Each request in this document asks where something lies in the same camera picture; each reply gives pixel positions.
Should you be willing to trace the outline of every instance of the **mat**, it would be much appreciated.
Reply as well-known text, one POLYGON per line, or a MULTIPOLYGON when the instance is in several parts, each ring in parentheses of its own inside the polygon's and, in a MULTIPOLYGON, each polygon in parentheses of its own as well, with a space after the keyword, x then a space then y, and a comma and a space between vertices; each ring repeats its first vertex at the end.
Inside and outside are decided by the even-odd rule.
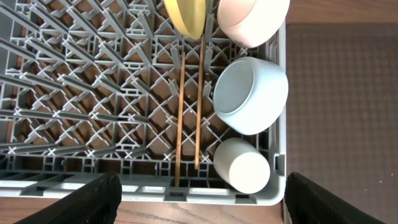
POLYGON ((398 223, 398 26, 287 28, 288 172, 398 223))

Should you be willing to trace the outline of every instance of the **black object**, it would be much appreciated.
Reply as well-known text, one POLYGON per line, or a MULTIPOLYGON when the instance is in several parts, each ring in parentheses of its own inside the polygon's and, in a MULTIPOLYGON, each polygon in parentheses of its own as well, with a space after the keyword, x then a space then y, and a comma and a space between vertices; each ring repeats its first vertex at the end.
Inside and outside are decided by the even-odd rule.
POLYGON ((296 172, 287 178, 285 203, 293 224, 383 223, 296 172))
POLYGON ((118 175, 107 173, 17 223, 114 223, 121 199, 118 175))

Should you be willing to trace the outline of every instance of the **pair of chopsticks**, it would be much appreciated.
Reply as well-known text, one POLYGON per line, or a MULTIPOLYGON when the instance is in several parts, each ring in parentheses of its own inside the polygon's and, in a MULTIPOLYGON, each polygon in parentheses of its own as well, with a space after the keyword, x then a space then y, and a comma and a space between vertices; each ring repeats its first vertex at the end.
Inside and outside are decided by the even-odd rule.
MULTIPOLYGON (((197 106, 197 137, 195 148, 195 169, 199 168, 200 153, 200 125, 201 125, 201 95, 203 88, 203 58, 205 51, 205 38, 201 37, 200 42, 200 61, 199 61, 199 80, 198 80, 198 106, 197 106)), ((184 105, 184 83, 185 83, 185 52, 182 53, 182 66, 180 78, 180 98, 178 102, 178 126, 177 126, 177 152, 175 158, 175 183, 174 186, 180 185, 180 169, 181 169, 181 141, 182 141, 182 119, 184 105)))

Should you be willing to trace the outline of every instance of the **white cup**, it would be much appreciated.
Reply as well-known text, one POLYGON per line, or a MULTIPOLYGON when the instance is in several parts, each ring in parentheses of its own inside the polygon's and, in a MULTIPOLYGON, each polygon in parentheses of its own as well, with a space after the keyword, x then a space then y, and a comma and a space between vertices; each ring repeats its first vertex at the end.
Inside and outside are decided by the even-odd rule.
POLYGON ((243 57, 226 67, 213 96, 217 116, 235 131, 252 135, 267 129, 286 104, 289 85, 278 65, 243 57))
POLYGON ((218 175, 244 194, 256 193, 268 183, 270 168, 266 158, 243 139, 222 142, 213 162, 218 175))
POLYGON ((217 21, 235 44, 253 48, 275 34, 289 4, 290 0, 220 0, 217 21))

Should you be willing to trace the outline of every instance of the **chopstick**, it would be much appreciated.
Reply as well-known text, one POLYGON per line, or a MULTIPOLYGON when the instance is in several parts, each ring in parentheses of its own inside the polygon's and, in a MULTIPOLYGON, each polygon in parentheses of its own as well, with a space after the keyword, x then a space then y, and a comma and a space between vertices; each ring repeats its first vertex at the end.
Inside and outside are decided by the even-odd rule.
POLYGON ((180 186, 180 169, 181 169, 181 141, 182 141, 182 119, 184 107, 184 83, 185 83, 185 52, 182 53, 182 66, 180 77, 180 98, 178 102, 178 126, 177 126, 177 148, 175 155, 175 182, 174 186, 180 186))
POLYGON ((199 81, 198 81, 198 107, 197 107, 197 140, 195 142, 195 169, 199 169, 200 130, 201 130, 201 94, 203 89, 203 58, 205 51, 205 38, 200 41, 199 81))

